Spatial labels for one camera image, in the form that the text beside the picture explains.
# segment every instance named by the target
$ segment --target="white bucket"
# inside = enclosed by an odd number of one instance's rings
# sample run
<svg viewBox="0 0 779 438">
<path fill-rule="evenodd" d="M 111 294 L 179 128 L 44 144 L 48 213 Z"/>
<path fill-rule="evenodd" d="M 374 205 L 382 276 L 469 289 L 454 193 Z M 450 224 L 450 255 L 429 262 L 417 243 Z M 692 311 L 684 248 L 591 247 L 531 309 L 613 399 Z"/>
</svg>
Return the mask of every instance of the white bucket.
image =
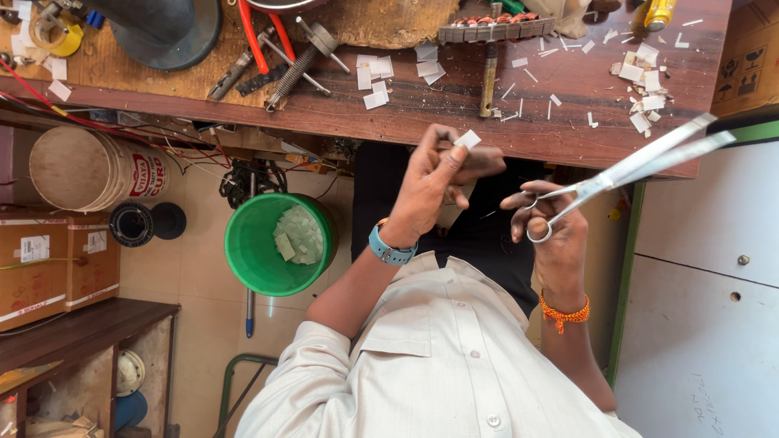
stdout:
<svg viewBox="0 0 779 438">
<path fill-rule="evenodd" d="M 159 200 L 170 182 L 166 153 L 98 131 L 60 126 L 38 139 L 30 178 L 51 205 L 99 211 L 112 204 Z"/>
</svg>

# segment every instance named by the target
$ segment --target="shirt sleeve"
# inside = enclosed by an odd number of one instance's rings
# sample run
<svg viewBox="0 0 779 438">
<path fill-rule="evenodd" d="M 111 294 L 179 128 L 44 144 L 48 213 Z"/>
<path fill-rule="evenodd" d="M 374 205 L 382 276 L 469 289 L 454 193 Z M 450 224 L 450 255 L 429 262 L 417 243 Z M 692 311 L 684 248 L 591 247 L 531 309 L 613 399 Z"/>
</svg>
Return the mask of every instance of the shirt sleeve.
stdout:
<svg viewBox="0 0 779 438">
<path fill-rule="evenodd" d="M 320 323 L 304 321 L 278 367 L 244 411 L 237 438 L 339 436 L 355 410 L 347 394 L 350 342 Z"/>
</svg>

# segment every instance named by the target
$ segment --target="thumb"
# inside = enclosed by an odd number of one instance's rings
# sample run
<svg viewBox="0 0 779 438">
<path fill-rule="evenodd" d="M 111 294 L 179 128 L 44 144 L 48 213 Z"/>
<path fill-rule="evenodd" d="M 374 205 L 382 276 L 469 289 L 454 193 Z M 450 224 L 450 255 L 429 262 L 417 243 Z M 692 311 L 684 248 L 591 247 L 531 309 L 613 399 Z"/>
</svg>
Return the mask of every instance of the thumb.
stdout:
<svg viewBox="0 0 779 438">
<path fill-rule="evenodd" d="M 431 177 L 440 185 L 448 185 L 454 174 L 460 170 L 468 155 L 468 148 L 464 145 L 452 146 L 446 155 L 431 173 Z"/>
</svg>

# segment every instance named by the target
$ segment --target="scissors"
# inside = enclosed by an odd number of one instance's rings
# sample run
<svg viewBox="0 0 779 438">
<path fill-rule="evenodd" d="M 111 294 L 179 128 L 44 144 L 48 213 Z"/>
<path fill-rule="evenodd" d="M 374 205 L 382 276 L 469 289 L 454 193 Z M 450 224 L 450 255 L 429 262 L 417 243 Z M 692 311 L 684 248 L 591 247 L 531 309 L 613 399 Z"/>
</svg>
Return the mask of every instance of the scissors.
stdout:
<svg viewBox="0 0 779 438">
<path fill-rule="evenodd" d="M 523 207 L 525 210 L 535 207 L 539 200 L 545 200 L 566 193 L 575 193 L 576 199 L 561 212 L 557 213 L 552 219 L 546 221 L 548 230 L 543 238 L 532 238 L 530 236 L 530 230 L 527 231 L 527 237 L 533 243 L 546 242 L 552 236 L 552 226 L 557 221 L 576 208 L 579 208 L 579 206 L 586 203 L 598 193 L 616 189 L 621 185 L 634 182 L 641 178 L 646 178 L 659 171 L 700 157 L 701 155 L 707 154 L 726 144 L 733 143 L 735 137 L 729 131 L 722 131 L 684 146 L 674 148 L 682 141 L 687 140 L 692 134 L 706 128 L 714 120 L 717 120 L 717 117 L 712 114 L 704 113 L 699 115 L 654 142 L 647 144 L 633 154 L 630 154 L 624 160 L 595 175 L 593 178 L 585 179 L 574 185 L 569 185 L 568 187 L 536 196 L 531 205 Z"/>
</svg>

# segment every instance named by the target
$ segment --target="man's right hand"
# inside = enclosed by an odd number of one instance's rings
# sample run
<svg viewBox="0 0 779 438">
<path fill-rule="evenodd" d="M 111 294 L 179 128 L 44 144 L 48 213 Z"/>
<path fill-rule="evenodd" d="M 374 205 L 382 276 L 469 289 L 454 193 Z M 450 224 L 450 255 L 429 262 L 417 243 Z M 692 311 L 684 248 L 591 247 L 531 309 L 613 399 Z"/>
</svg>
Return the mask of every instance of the man's right hand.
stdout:
<svg viewBox="0 0 779 438">
<path fill-rule="evenodd" d="M 517 243 L 530 230 L 533 238 L 543 238 L 548 220 L 573 201 L 570 194 L 539 200 L 535 207 L 526 210 L 537 194 L 562 189 L 560 185 L 544 180 L 526 182 L 523 192 L 505 198 L 500 207 L 504 210 L 519 208 L 511 220 L 511 239 Z M 587 246 L 587 220 L 573 210 L 555 223 L 552 236 L 546 242 L 535 243 L 535 273 L 544 289 L 544 300 L 553 309 L 574 313 L 584 307 L 584 253 Z"/>
</svg>

